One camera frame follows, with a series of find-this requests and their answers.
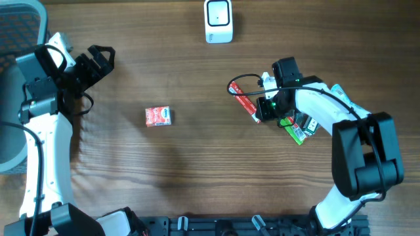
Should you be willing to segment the green snack bag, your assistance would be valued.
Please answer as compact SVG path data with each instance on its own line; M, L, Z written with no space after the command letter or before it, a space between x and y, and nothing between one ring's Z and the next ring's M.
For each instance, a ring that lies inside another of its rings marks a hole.
M281 119L280 127L284 128L298 145L301 145L307 138L307 135L302 131L300 126L294 123L292 117Z

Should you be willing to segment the red stick sachet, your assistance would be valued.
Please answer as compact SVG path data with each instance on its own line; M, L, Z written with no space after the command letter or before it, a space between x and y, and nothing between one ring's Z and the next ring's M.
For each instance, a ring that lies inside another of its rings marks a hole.
M238 86L236 82L232 82L228 89L231 93L242 94L243 90ZM235 99L247 110L248 114L253 118L256 123L260 123L261 120L256 117L257 108L254 103L247 96L235 96Z

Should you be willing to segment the green white medicine box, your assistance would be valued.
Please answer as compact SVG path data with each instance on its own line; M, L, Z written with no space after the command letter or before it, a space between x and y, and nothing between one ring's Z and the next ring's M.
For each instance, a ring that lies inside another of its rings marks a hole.
M307 136L314 135L320 127L320 124L315 119L305 113L296 114L295 122Z

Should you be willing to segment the mint green wipes pack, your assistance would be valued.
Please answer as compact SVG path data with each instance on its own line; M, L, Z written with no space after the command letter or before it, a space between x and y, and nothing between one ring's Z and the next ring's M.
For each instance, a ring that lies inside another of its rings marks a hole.
M355 112L361 117L365 118L367 117L370 112L365 110L364 108L360 107L359 105L355 104L351 101L351 99L347 96L343 88L339 84L335 84L330 89L331 93L339 97L344 103L346 103L348 106L353 108Z

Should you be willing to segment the red tissue pack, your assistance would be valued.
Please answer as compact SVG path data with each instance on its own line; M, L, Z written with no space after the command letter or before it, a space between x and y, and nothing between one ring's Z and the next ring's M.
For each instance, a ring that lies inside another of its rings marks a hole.
M146 126L156 127L171 125L171 110L169 106L146 108Z

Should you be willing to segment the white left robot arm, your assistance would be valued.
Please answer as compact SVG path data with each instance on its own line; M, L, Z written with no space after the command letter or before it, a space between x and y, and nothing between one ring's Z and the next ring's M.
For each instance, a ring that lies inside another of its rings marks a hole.
M115 50L92 45L72 58L64 49L37 45L16 58L23 73L24 100L18 124L27 145L26 193L19 220L5 235L145 235L148 230L128 207L93 218L78 209L70 180L74 100L114 69Z

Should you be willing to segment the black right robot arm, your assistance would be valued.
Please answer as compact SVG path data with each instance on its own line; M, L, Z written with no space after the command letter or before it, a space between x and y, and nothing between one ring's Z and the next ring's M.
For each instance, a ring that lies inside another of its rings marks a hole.
M369 202L380 202L404 179L404 168L393 118L370 113L333 91L317 76L304 77L293 57L273 63L258 85L257 118L282 119L303 113L332 136L331 172L334 185L311 210L319 233L343 230Z

